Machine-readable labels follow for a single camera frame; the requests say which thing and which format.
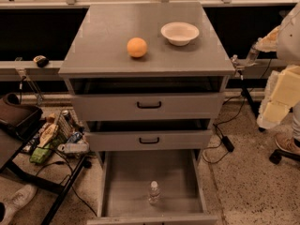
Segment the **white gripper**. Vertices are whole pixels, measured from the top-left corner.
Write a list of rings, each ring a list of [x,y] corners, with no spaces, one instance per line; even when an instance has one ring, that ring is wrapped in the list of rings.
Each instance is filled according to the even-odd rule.
[[[255,48],[270,53],[277,50],[279,27],[275,27],[265,37],[260,37]],[[293,107],[300,101],[300,67],[287,66],[277,76],[271,101],[263,100],[257,118],[260,128],[270,129],[278,126]]]

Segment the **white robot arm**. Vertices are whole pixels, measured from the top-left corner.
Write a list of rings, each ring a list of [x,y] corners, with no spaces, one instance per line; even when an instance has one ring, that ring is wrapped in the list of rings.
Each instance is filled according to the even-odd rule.
[[[287,67],[272,72],[264,90],[257,124],[270,129],[280,124],[300,101],[300,3],[283,19],[281,25],[260,38],[255,45],[260,52],[275,52]]]

